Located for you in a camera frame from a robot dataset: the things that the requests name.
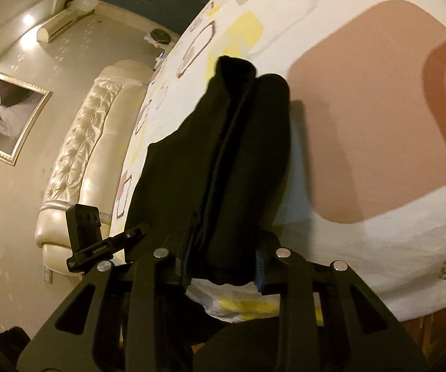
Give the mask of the white wall air conditioner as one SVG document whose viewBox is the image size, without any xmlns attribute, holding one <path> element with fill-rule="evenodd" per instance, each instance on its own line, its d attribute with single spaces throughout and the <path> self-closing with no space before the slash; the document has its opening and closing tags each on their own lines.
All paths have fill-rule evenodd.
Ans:
<svg viewBox="0 0 446 372">
<path fill-rule="evenodd" d="M 59 14 L 44 22 L 36 32 L 36 40 L 39 43 L 49 44 L 62 32 L 70 28 L 81 19 L 95 13 L 95 10 L 83 11 L 76 8 L 67 8 Z"/>
</svg>

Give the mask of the patterned white bed sheet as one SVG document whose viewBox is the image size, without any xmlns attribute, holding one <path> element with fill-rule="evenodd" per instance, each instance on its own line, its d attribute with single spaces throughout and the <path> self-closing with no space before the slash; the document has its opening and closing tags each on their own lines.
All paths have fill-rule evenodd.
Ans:
<svg viewBox="0 0 446 372">
<path fill-rule="evenodd" d="M 290 87 L 281 242 L 346 261 L 402 321 L 446 308 L 446 0 L 210 0 L 147 89 L 113 233 L 148 145 L 194 110 L 222 55 Z"/>
</svg>

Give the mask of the cream tufted headboard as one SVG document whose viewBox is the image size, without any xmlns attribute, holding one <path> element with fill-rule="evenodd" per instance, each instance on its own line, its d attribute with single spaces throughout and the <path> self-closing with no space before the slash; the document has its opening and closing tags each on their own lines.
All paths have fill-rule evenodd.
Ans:
<svg viewBox="0 0 446 372">
<path fill-rule="evenodd" d="M 152 75 L 143 63 L 120 60 L 102 69 L 83 100 L 52 168 L 36 221 L 35 242 L 48 269 L 70 273 L 70 206 L 95 206 L 102 234 L 109 233 L 125 155 Z"/>
</svg>

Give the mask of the framed wall picture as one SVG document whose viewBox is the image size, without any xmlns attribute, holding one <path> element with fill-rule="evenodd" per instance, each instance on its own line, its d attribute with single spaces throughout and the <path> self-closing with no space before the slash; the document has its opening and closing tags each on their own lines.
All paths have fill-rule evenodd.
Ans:
<svg viewBox="0 0 446 372">
<path fill-rule="evenodd" d="M 0 160 L 14 166 L 52 92 L 0 72 Z"/>
</svg>

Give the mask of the black pants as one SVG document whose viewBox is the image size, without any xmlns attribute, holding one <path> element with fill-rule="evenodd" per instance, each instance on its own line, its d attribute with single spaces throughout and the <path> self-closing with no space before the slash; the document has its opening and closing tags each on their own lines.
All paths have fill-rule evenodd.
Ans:
<svg viewBox="0 0 446 372">
<path fill-rule="evenodd" d="M 188 245 L 194 279 L 243 286 L 290 152 L 289 86 L 222 56 L 203 97 L 176 131 L 148 146 L 126 228 L 125 258 Z"/>
</svg>

